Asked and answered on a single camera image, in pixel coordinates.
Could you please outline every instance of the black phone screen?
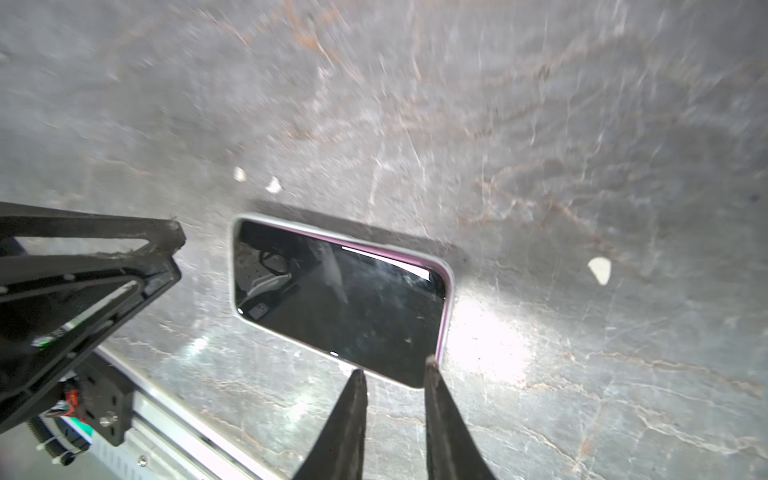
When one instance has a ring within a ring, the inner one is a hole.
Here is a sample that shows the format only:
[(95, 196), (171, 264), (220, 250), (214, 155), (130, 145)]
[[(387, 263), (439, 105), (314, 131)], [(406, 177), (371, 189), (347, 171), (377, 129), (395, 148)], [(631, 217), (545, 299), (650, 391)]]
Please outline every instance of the black phone screen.
[(255, 221), (236, 228), (234, 300), (243, 318), (423, 387), (445, 308), (438, 272)]

